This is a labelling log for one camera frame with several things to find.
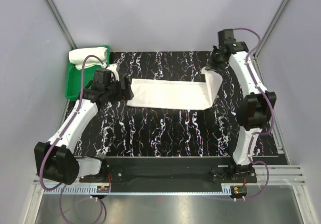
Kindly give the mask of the small white towel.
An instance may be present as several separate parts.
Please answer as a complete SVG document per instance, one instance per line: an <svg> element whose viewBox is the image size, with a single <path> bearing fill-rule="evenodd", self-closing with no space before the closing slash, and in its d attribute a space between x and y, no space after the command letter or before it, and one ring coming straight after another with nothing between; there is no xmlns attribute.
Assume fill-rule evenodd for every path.
<svg viewBox="0 0 321 224"><path fill-rule="evenodd" d="M213 70L203 67L205 82L133 79L131 107L206 110L211 108L223 78Z"/></svg>

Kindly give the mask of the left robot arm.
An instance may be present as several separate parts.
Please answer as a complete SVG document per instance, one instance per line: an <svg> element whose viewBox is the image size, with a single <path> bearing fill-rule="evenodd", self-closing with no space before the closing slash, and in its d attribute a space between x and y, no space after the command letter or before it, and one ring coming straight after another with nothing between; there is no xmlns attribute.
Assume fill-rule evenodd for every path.
<svg viewBox="0 0 321 224"><path fill-rule="evenodd" d="M119 67L111 64L97 68L93 80L81 90L72 112L47 142L38 142L34 148L37 175L71 185L77 178L92 176L102 182L108 177L103 157L75 157L75 146L89 122L108 103L131 100L133 93L127 76L119 79Z"/></svg>

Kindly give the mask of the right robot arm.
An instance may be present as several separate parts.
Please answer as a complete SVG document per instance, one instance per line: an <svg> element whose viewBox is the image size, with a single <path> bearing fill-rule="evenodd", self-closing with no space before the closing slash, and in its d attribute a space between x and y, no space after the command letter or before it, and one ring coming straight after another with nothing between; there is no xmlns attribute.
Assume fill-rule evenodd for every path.
<svg viewBox="0 0 321 224"><path fill-rule="evenodd" d="M261 82L245 42L239 42L234 37L234 29L224 29L218 32L219 45L213 51L207 62L207 69L216 72L230 66L237 76L243 92L243 99L236 111L236 120L240 127L236 148L228 167L222 174L214 174L219 180L229 179L232 182L256 182L253 168L253 152L258 136L268 135L263 129L269 125L273 128L274 106L277 100L275 92L268 91Z"/></svg>

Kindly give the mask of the large white towel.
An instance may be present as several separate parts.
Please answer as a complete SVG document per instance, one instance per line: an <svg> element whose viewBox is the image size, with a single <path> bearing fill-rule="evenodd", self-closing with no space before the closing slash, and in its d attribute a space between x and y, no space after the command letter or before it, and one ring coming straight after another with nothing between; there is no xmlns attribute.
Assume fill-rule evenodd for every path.
<svg viewBox="0 0 321 224"><path fill-rule="evenodd" d="M100 66L106 68L109 63L109 50L106 46L74 49L68 54L69 63L74 65L77 70L82 69L85 59L85 68Z"/></svg>

